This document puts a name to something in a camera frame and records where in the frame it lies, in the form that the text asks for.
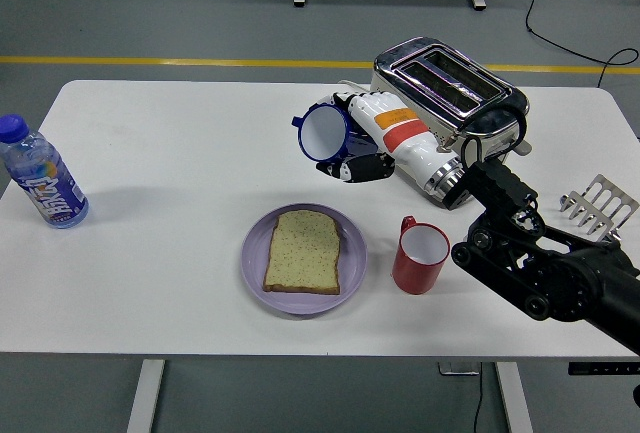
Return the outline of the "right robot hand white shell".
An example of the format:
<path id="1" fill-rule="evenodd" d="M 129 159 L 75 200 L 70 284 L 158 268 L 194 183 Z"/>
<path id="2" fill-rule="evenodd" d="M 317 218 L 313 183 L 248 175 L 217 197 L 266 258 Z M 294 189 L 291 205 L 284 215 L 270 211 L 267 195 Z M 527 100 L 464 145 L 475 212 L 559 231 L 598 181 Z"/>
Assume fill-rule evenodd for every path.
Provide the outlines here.
<path id="1" fill-rule="evenodd" d="M 423 191 L 443 198 L 463 175 L 457 155 L 441 152 L 429 127 L 392 93 L 335 93 L 292 123 L 304 155 L 344 182 L 385 179 L 401 165 Z"/>

